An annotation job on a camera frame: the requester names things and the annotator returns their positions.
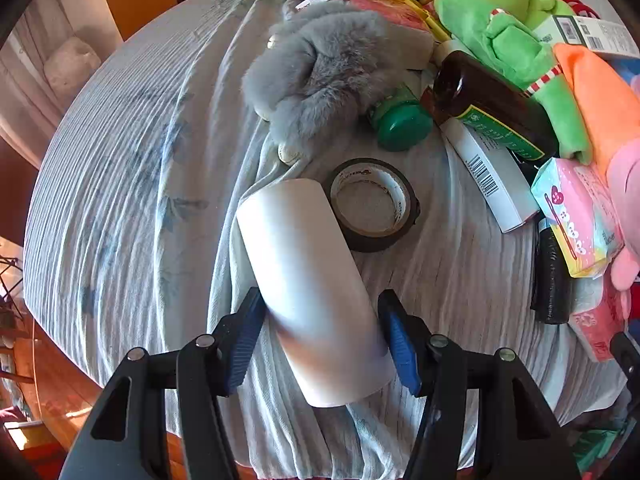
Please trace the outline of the pastel tissue pack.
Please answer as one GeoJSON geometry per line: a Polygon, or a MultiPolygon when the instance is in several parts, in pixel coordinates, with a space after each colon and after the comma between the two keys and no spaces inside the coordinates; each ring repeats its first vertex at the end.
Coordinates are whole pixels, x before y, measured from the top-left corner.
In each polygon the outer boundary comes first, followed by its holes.
{"type": "Polygon", "coordinates": [[[538,170],[532,193],[558,242],[572,278],[598,278],[623,248],[611,195],[590,166],[552,158],[538,170]]]}

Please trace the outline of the white cylinder roll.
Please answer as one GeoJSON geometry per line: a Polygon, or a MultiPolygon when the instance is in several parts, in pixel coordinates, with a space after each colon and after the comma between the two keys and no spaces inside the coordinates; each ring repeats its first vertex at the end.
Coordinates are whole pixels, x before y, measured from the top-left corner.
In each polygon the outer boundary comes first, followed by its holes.
{"type": "Polygon", "coordinates": [[[239,206],[236,220],[307,403],[334,408],[385,387],[395,376],[390,350],[320,183],[262,188],[239,206]]]}

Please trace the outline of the pig plush orange dress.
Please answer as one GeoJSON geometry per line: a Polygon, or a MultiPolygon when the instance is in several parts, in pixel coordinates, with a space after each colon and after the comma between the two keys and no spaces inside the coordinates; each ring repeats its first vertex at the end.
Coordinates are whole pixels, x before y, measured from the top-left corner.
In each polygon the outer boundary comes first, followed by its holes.
{"type": "Polygon", "coordinates": [[[582,46],[553,53],[573,91],[592,146],[592,162],[610,192],[624,246],[611,278],[621,292],[639,274],[639,98],[603,58],[582,46]]]}

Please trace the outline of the green frog plush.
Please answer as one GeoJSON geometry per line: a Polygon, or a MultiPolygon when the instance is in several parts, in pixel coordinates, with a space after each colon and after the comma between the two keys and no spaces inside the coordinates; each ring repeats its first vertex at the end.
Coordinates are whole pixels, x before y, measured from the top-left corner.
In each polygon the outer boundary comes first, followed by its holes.
{"type": "Polygon", "coordinates": [[[476,58],[542,106],[560,156],[592,161],[587,128],[550,44],[529,28],[548,18],[556,0],[435,0],[439,21],[476,58]]]}

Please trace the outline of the black bag roll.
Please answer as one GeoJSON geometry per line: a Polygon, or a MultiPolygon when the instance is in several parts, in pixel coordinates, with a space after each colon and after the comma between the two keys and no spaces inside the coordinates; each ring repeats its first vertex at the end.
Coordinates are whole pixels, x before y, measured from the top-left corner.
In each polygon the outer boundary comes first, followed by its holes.
{"type": "Polygon", "coordinates": [[[566,324],[570,319],[570,274],[547,218],[537,223],[533,296],[530,308],[538,322],[566,324]]]}

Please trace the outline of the white barcode box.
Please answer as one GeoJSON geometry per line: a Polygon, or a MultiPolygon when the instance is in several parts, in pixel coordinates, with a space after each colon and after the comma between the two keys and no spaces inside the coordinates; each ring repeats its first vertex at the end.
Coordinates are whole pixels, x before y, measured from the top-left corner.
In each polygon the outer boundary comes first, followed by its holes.
{"type": "Polygon", "coordinates": [[[495,140],[449,118],[440,130],[482,193],[503,233],[512,232],[539,211],[530,186],[510,152],[495,140]]]}

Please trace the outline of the brown syrup bottle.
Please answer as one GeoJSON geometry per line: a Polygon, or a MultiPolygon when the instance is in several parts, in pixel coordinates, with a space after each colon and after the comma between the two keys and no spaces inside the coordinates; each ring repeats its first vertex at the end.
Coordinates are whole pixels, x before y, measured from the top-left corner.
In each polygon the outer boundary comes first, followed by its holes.
{"type": "Polygon", "coordinates": [[[442,60],[427,96],[439,117],[457,119],[521,159],[542,164],[560,152],[544,108],[463,51],[442,60]]]}

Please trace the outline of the black tape roll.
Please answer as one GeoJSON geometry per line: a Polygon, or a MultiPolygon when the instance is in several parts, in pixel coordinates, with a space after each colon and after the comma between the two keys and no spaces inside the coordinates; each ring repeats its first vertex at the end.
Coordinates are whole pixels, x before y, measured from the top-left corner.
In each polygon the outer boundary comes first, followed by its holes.
{"type": "Polygon", "coordinates": [[[381,159],[353,158],[323,181],[346,244],[353,252],[382,252],[408,234],[421,205],[408,179],[381,159]]]}

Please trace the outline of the green capped jar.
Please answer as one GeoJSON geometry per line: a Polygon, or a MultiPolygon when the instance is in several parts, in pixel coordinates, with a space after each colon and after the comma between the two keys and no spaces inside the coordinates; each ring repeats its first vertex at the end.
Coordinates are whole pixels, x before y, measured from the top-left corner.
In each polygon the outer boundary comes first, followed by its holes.
{"type": "Polygon", "coordinates": [[[378,145],[391,152],[412,148],[424,140],[434,126],[432,116],[406,84],[373,105],[368,118],[378,145]]]}

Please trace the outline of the white green long box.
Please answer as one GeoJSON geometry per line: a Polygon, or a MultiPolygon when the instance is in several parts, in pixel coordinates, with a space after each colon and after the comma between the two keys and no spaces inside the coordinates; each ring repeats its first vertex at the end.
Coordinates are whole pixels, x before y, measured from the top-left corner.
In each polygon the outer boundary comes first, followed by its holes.
{"type": "Polygon", "coordinates": [[[601,58],[639,58],[639,48],[625,25],[598,18],[552,15],[533,33],[545,44],[583,46],[601,58]]]}

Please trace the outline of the red toy suitcase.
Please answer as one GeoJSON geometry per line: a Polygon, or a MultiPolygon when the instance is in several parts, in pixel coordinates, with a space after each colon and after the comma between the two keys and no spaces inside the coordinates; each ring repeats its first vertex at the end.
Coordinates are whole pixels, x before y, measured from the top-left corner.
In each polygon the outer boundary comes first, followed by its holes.
{"type": "Polygon", "coordinates": [[[597,14],[593,8],[587,6],[582,0],[561,0],[565,2],[572,11],[579,16],[583,16],[584,18],[600,18],[600,15],[597,14]]]}

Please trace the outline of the pink grey tissue pack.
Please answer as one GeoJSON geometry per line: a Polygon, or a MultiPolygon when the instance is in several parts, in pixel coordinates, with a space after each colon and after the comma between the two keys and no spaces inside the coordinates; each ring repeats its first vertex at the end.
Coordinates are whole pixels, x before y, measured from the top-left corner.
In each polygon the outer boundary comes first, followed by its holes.
{"type": "Polygon", "coordinates": [[[390,22],[395,51],[407,70],[425,70],[430,64],[435,38],[427,24],[408,4],[393,0],[349,0],[359,10],[373,11],[390,22]]]}

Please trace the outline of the grey furry plush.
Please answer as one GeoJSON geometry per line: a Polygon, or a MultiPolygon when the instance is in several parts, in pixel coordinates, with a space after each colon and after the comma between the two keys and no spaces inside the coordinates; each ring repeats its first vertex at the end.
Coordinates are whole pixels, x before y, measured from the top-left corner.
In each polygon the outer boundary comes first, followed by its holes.
{"type": "Polygon", "coordinates": [[[404,73],[392,24],[345,1],[307,6],[273,25],[270,39],[242,90],[288,166],[352,128],[404,73]]]}

